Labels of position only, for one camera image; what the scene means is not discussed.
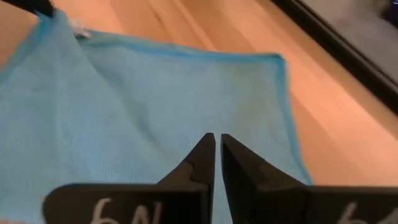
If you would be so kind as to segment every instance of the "blue fabric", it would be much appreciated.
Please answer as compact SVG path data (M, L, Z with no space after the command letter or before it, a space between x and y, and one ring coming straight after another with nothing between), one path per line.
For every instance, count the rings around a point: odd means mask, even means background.
M42 222L72 182L156 183L207 132L229 133L306 184L284 59L90 31L42 16L0 74L0 220ZM216 157L213 223L230 223Z

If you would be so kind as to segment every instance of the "light wood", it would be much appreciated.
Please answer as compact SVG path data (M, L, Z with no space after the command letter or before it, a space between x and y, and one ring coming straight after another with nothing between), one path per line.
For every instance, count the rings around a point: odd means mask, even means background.
M289 62L303 158L315 183L398 185L397 117L270 1L53 2L101 31L199 49L282 54ZM0 11L0 27L6 28L0 35L1 65L35 22L1 2Z

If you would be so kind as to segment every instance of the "black frame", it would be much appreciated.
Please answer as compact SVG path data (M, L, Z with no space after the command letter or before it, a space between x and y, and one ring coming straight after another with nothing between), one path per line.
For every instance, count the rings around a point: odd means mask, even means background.
M398 114L398 83L300 0L271 0L356 79Z

